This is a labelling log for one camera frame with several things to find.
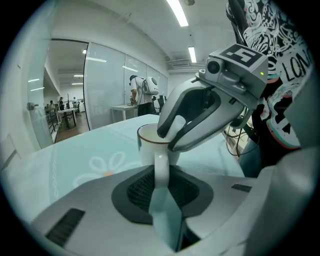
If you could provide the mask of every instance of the black graphic shirt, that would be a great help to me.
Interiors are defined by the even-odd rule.
[[[229,0],[226,15],[237,43],[268,56],[268,84],[252,122],[260,134],[261,153],[268,156],[263,165],[273,165],[300,148],[284,111],[295,98],[312,56],[295,25],[270,0]]]

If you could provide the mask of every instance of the desk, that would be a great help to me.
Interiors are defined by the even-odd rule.
[[[65,109],[65,110],[59,110],[56,113],[56,116],[57,116],[57,119],[59,121],[59,124],[61,124],[61,119],[60,119],[60,116],[64,115],[64,121],[65,121],[65,125],[68,129],[70,129],[70,125],[69,125],[69,121],[68,121],[68,118],[67,118],[67,113],[68,112],[72,112],[72,118],[73,118],[73,123],[74,123],[74,126],[77,126],[77,120],[76,120],[76,111],[77,109],[76,108],[69,108],[69,109]]]
[[[158,120],[159,116],[153,114],[131,118],[87,131],[18,160],[0,172],[4,192],[14,202],[11,206],[20,218],[31,223],[79,185],[110,172],[140,167],[137,129]],[[193,172],[244,176],[221,133],[181,153],[177,165]]]
[[[114,111],[122,111],[122,118],[123,120],[127,120],[127,117],[126,117],[126,111],[130,111],[130,110],[133,110],[133,116],[136,117],[136,112],[135,112],[135,109],[137,109],[138,106],[128,106],[128,105],[119,105],[119,106],[112,106],[111,107],[111,115],[112,115],[112,122],[114,123],[115,122],[115,114],[114,114]]]

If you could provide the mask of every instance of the robotic arm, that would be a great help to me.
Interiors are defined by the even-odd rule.
[[[164,138],[175,117],[186,125],[168,145],[185,152],[231,125],[244,127],[257,108],[268,79],[268,57],[240,44],[215,51],[205,69],[176,87],[162,108],[158,135]],[[240,114],[247,108],[244,117]]]

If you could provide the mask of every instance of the sleeve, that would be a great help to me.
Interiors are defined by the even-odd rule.
[[[131,80],[131,91],[137,89],[137,82],[136,79]]]

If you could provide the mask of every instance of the wooden floor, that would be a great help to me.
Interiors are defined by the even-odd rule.
[[[74,121],[72,119],[69,121],[69,124],[71,125],[71,129],[66,129],[65,121],[63,121],[63,124],[58,131],[55,143],[89,131],[85,112],[82,112],[81,116],[76,117],[76,127],[74,127]]]

